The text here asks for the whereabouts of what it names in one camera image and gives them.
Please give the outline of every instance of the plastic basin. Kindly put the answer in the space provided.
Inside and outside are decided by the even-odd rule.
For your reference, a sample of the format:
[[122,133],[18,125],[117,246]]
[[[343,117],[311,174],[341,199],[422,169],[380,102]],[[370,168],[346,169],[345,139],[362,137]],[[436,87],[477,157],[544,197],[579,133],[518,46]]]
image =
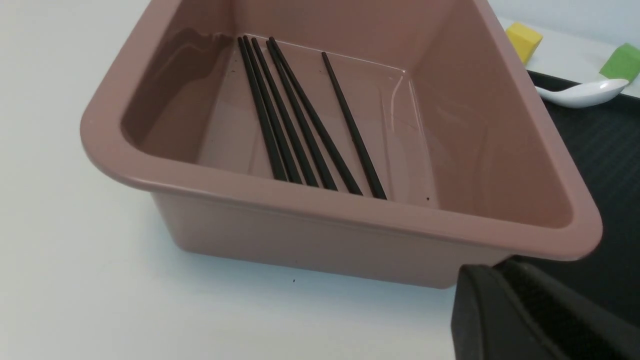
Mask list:
[[[278,39],[364,196],[333,167],[339,192],[272,178],[244,34]],[[389,200],[368,192],[321,51]],[[179,247],[212,256],[444,288],[462,264],[577,259],[602,235],[485,0],[152,0],[81,136],[105,174],[152,193]]]

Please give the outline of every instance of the white table surface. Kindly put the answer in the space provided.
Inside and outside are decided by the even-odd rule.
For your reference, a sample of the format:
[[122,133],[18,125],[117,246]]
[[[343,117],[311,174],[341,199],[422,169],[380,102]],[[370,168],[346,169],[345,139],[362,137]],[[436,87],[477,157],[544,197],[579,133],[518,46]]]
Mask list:
[[[81,115],[147,3],[0,2],[0,359],[453,359],[454,288],[185,253],[92,166]],[[576,81],[614,48],[543,33],[531,68]]]

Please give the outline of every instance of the white ceramic spoon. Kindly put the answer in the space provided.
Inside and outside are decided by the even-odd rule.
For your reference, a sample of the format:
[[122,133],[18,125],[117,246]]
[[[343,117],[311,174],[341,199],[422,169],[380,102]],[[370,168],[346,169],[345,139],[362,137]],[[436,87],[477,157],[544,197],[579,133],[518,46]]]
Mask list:
[[536,86],[538,94],[550,102],[566,108],[586,108],[607,102],[616,97],[629,82],[624,79],[610,79],[576,85],[563,91],[553,92]]

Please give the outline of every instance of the black chopstick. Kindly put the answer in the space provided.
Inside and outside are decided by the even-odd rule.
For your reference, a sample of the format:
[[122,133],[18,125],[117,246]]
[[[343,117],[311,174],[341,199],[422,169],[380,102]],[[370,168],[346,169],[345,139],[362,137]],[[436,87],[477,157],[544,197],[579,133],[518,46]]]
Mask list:
[[347,99],[345,99],[344,94],[342,93],[342,89],[340,88],[338,79],[335,77],[335,73],[333,72],[333,67],[331,66],[329,57],[324,51],[322,53],[322,59],[324,60],[326,71],[329,73],[329,78],[331,79],[331,84],[333,85],[333,91],[335,92],[335,96],[338,98],[338,103],[340,104],[340,108],[342,109],[344,120],[347,122],[347,127],[349,128],[349,132],[351,133],[353,145],[355,145],[356,147],[356,151],[358,152],[358,157],[360,158],[362,168],[364,169],[364,173],[367,176],[369,187],[371,187],[371,193],[378,199],[386,200],[387,196],[385,195],[385,190],[382,188],[382,184],[380,183],[380,179],[378,178],[378,174],[376,173],[376,168],[373,166],[373,162],[369,157],[369,152],[367,152],[367,147],[364,145],[364,141],[362,141],[362,136],[360,136],[358,126],[356,125],[355,120],[353,120],[353,114],[351,114],[349,104],[347,104]]
[[251,43],[253,44],[255,54],[258,56],[258,61],[262,66],[262,73],[267,79],[267,83],[269,84],[269,87],[271,89],[271,95],[273,95],[273,99],[275,100],[276,105],[278,106],[278,110],[280,111],[280,118],[282,119],[284,128],[289,135],[289,140],[291,141],[291,145],[293,146],[293,152],[298,159],[298,164],[300,165],[300,169],[302,170],[302,174],[305,177],[307,185],[318,187],[318,182],[316,180],[316,176],[314,175],[314,171],[311,169],[309,160],[307,160],[307,155],[305,154],[302,143],[298,138],[296,128],[293,126],[293,122],[291,122],[291,117],[289,116],[289,112],[287,111],[287,107],[285,106],[284,102],[282,101],[282,97],[280,96],[280,91],[278,90],[276,83],[273,81],[273,76],[271,76],[269,65],[267,65],[267,61],[264,59],[264,55],[262,55],[260,44],[258,43],[258,40],[256,38],[251,39]]
[[249,62],[251,63],[251,67],[253,68],[253,73],[255,74],[255,80],[258,82],[258,89],[260,90],[260,94],[262,95],[262,101],[267,109],[267,115],[269,117],[269,122],[271,123],[271,129],[273,130],[276,144],[278,146],[278,149],[280,150],[280,156],[282,157],[282,160],[284,162],[284,169],[287,171],[290,182],[302,184],[302,178],[298,173],[298,168],[296,167],[296,162],[293,160],[293,155],[291,155],[291,150],[289,150],[289,144],[287,143],[287,138],[282,131],[282,126],[280,126],[280,120],[278,120],[276,110],[273,108],[273,103],[271,102],[271,97],[269,96],[269,90],[267,90],[267,86],[264,84],[264,80],[262,79],[260,68],[258,67],[258,63],[256,62],[255,56],[253,55],[251,44],[249,44],[249,38],[245,35],[243,37],[243,41],[244,47],[246,48],[246,52],[249,56]]
[[278,155],[278,146],[273,138],[271,132],[271,126],[269,125],[269,119],[267,113],[264,110],[264,104],[262,103],[262,96],[258,89],[258,84],[255,80],[255,74],[251,68],[249,61],[249,55],[247,48],[244,46],[242,38],[238,38],[238,46],[240,47],[240,53],[242,54],[242,60],[244,62],[244,69],[246,71],[246,77],[249,79],[249,87],[251,88],[251,95],[253,96],[253,103],[258,113],[258,121],[260,128],[262,129],[262,137],[264,138],[264,144],[267,147],[267,155],[269,156],[269,163],[271,164],[271,171],[273,177],[277,180],[287,181],[287,174],[284,171],[282,162],[280,161],[280,155]]
[[271,55],[273,63],[276,65],[278,76],[280,77],[280,81],[282,82],[284,91],[287,94],[287,98],[291,103],[291,108],[293,109],[293,113],[295,114],[298,125],[300,126],[300,130],[302,131],[302,136],[305,138],[307,146],[309,147],[311,158],[316,164],[316,169],[318,171],[318,175],[320,176],[320,180],[322,181],[322,184],[325,188],[337,191],[338,188],[335,185],[335,181],[333,181],[333,177],[331,176],[331,172],[329,171],[326,162],[324,161],[322,152],[320,152],[320,148],[318,147],[316,139],[314,138],[314,134],[313,132],[311,132],[311,127],[309,127],[309,124],[307,124],[305,115],[300,108],[300,104],[298,104],[298,100],[296,99],[296,94],[293,92],[293,89],[289,84],[289,80],[287,79],[287,75],[282,68],[282,64],[280,63],[277,52],[270,41],[267,41],[267,48],[269,49],[269,54]]
[[338,172],[340,173],[340,176],[342,177],[344,184],[347,186],[347,189],[349,190],[350,193],[362,195],[362,191],[360,191],[360,188],[358,187],[358,183],[356,183],[356,180],[353,178],[353,175],[351,175],[351,172],[349,171],[347,164],[344,162],[344,159],[342,159],[342,156],[340,155],[338,148],[333,143],[333,140],[331,139],[329,132],[327,132],[327,130],[324,128],[324,125],[320,120],[320,117],[318,116],[314,107],[311,105],[311,102],[309,101],[309,98],[305,94],[305,91],[302,89],[302,86],[300,86],[300,83],[298,82],[298,79],[296,79],[296,76],[293,73],[293,70],[291,70],[289,63],[287,63],[287,59],[282,54],[280,47],[278,47],[278,43],[273,37],[270,37],[269,41],[273,44],[273,48],[278,54],[278,59],[280,60],[280,63],[284,66],[284,69],[287,72],[287,75],[289,76],[291,83],[293,84],[293,88],[296,89],[296,93],[298,93],[298,97],[300,98],[300,101],[302,101],[302,105],[304,105],[305,109],[307,110],[307,113],[309,114],[309,118],[311,119],[311,122],[316,128],[316,131],[318,132],[320,139],[324,143],[324,147],[326,147],[327,152],[329,152],[329,156],[331,156],[331,159],[333,160],[335,167],[338,169]]

